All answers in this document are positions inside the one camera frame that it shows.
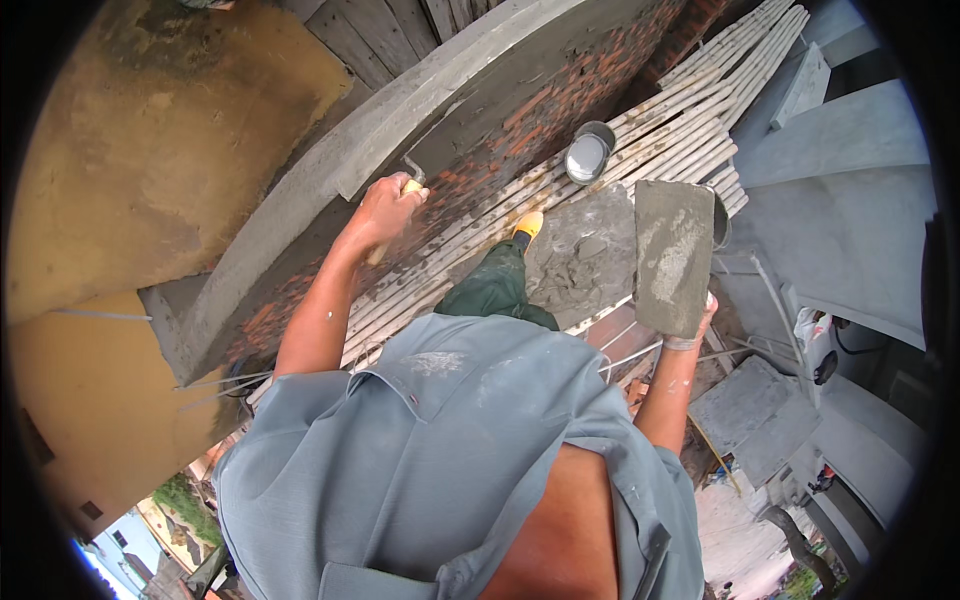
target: tree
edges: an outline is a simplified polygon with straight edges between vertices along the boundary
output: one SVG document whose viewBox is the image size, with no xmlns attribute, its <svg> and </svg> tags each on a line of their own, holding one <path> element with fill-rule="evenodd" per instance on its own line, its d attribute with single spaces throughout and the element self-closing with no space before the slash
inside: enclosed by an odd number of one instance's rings
<svg viewBox="0 0 960 600">
<path fill-rule="evenodd" d="M 801 533 L 793 517 L 781 507 L 771 506 L 760 514 L 760 518 L 764 518 L 774 525 L 777 525 L 786 536 L 786 544 L 787 547 L 790 548 L 790 554 L 793 555 L 793 559 L 817 575 L 817 578 L 824 587 L 823 591 L 817 594 L 817 597 L 824 599 L 833 598 L 834 588 L 837 584 L 836 577 L 833 576 L 833 571 L 830 569 L 827 561 L 810 551 L 810 542 L 806 536 Z"/>
</svg>

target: yellow wall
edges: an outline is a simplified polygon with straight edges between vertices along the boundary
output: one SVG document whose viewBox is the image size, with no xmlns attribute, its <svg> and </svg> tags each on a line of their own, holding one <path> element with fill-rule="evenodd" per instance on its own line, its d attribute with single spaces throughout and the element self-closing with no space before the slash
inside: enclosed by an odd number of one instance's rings
<svg viewBox="0 0 960 600">
<path fill-rule="evenodd" d="M 350 87 L 291 13 L 261 0 L 228 12 L 108 0 L 26 157 L 9 322 L 211 268 Z"/>
<path fill-rule="evenodd" d="M 143 314 L 135 292 L 77 308 Z M 42 475 L 91 537 L 237 428 L 236 400 L 177 385 L 146 321 L 48 313 L 9 329 L 17 399 L 56 458 Z M 104 515 L 91 522 L 79 507 Z"/>
</svg>

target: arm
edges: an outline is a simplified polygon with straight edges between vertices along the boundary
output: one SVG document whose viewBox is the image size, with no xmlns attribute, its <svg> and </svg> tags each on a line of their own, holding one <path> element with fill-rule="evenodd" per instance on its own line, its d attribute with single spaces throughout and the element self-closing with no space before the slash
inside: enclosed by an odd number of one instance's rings
<svg viewBox="0 0 960 600">
<path fill-rule="evenodd" d="M 340 369 L 357 269 L 373 248 L 400 235 L 429 194 L 423 188 L 400 196 L 408 180 L 394 173 L 367 190 L 283 332 L 274 380 L 292 372 Z"/>
<path fill-rule="evenodd" d="M 717 298 L 708 292 L 697 336 L 692 340 L 672 336 L 663 339 L 650 391 L 634 418 L 634 425 L 650 444 L 662 446 L 677 456 L 684 446 L 686 405 L 690 402 L 690 385 L 700 356 L 700 344 L 716 310 Z"/>
</svg>

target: yellow boot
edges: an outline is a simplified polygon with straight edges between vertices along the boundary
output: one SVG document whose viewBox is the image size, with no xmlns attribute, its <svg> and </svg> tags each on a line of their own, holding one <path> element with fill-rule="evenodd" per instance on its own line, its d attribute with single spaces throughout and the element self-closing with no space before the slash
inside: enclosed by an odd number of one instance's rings
<svg viewBox="0 0 960 600">
<path fill-rule="evenodd" d="M 543 213 L 538 210 L 523 215 L 523 218 L 516 224 L 514 237 L 512 239 L 523 248 L 524 254 L 530 249 L 530 244 L 534 241 L 534 238 L 537 237 L 537 234 L 540 233 L 542 227 Z"/>
</svg>

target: hand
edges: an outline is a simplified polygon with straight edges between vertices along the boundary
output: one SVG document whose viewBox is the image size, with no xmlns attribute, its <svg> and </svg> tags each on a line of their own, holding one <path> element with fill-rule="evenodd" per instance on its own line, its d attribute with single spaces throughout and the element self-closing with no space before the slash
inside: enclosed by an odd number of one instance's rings
<svg viewBox="0 0 960 600">
<path fill-rule="evenodd" d="M 704 314 L 700 318 L 700 327 L 697 328 L 697 335 L 694 336 L 692 340 L 673 335 L 665 335 L 663 336 L 663 347 L 674 350 L 689 350 L 699 346 L 700 341 L 704 339 L 704 334 L 707 333 L 707 327 L 710 326 L 713 314 L 719 306 L 720 303 L 717 301 L 717 298 L 710 292 L 707 292 L 707 303 L 704 305 Z"/>
<path fill-rule="evenodd" d="M 400 235 L 410 224 L 414 209 L 430 194 L 424 187 L 400 196 L 409 180 L 409 175 L 400 172 L 375 181 L 344 228 L 345 240 L 365 252 Z"/>
</svg>

